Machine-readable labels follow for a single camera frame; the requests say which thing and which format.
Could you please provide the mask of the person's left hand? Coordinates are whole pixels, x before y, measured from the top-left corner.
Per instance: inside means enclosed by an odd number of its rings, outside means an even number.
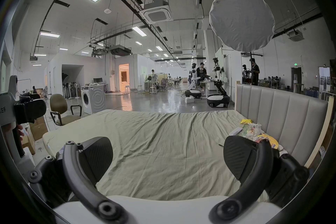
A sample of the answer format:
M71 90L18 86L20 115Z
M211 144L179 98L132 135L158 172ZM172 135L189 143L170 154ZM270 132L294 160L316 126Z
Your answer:
M25 136L23 129L22 125L16 124L16 127L12 130L13 136L18 136L20 141L23 141L23 137Z

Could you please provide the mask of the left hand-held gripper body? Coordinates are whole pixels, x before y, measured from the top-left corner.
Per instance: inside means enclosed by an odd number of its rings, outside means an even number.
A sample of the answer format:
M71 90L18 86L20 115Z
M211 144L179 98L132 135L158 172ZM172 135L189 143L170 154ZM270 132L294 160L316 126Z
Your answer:
M23 149L18 125L34 123L36 119L44 116L47 106L38 94L29 92L19 96L18 78L12 75L9 80L7 92L0 95L0 123L5 144L19 171L30 171L35 167L32 157Z

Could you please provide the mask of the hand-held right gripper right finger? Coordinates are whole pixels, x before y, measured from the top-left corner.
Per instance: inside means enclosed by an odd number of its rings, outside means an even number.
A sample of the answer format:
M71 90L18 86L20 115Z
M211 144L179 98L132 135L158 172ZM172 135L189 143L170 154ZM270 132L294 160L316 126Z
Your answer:
M254 142L241 136L229 136L223 145L223 157L241 186L211 209L211 222L236 220L264 191L272 204L283 208L309 179L306 167L288 153L280 155L267 139Z

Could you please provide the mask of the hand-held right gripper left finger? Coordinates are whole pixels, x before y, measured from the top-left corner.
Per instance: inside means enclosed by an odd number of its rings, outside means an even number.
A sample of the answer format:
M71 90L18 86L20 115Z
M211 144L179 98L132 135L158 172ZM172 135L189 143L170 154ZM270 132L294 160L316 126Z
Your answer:
M125 224L126 210L96 188L112 160L113 148L107 137L95 137L82 143L68 140L56 157L48 155L28 172L28 182L52 208L79 201L104 223Z

